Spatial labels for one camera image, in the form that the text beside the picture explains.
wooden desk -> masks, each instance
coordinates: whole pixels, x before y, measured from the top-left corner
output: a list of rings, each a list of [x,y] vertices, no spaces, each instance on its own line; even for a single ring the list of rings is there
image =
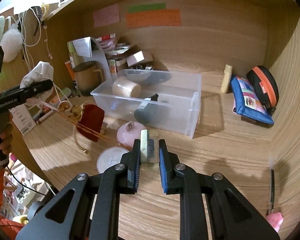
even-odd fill
[[[91,98],[73,98],[82,103]],[[197,172],[223,173],[265,215],[269,200],[269,153],[264,147],[268,130],[243,122],[232,113],[233,95],[202,92],[200,119],[193,139],[159,130],[168,150],[178,154],[182,163]],[[110,117],[106,134],[116,138],[116,130],[125,121]],[[53,114],[25,136],[33,157],[50,181],[61,190],[80,172],[98,173],[99,154],[110,143],[94,143],[78,135],[78,141],[89,149],[90,156],[77,148],[73,125]],[[119,236],[125,239],[178,239],[179,196],[164,195],[159,169],[143,167],[136,195],[123,195],[120,201]]]

orange stripe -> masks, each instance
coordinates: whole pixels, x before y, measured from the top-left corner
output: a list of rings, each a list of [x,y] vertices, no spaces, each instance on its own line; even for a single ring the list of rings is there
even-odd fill
[[[262,72],[262,70],[258,67],[254,67],[252,69],[257,75],[258,77],[261,79],[261,81],[263,82],[263,84],[265,85],[266,87],[266,91],[268,93],[268,97],[270,99],[270,104],[271,104],[271,107],[275,107],[276,103],[277,103],[277,99],[275,97],[275,93],[274,93],[274,90],[273,90],[273,87],[272,85],[270,84],[268,78],[266,77],[266,75]]]

white fluffy pom-pom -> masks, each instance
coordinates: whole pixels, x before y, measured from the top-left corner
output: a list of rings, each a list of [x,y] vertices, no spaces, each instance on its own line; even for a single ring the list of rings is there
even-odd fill
[[[2,37],[0,46],[3,49],[3,62],[15,59],[22,48],[22,35],[18,30],[8,30]]]

pink flower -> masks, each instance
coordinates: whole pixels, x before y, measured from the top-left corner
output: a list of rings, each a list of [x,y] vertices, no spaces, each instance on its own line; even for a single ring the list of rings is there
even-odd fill
[[[280,226],[283,222],[283,217],[280,212],[272,213],[266,216],[266,220],[269,224],[274,228],[274,230],[278,233]]]

pink sticky note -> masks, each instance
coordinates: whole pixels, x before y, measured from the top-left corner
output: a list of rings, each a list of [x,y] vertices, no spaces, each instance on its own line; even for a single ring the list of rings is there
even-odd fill
[[[119,6],[114,4],[93,12],[94,27],[120,22]]]

